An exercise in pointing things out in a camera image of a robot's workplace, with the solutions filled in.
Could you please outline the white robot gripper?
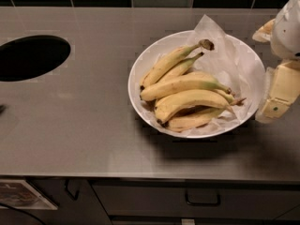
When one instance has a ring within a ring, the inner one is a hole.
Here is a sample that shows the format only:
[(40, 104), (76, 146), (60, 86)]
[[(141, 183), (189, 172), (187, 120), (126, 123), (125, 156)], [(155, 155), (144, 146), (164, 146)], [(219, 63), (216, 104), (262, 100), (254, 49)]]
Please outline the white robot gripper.
[(269, 42), (272, 52), (283, 60), (265, 72), (264, 90), (255, 119), (264, 124), (281, 118), (300, 96), (300, 0), (289, 0), (272, 19), (252, 36)]

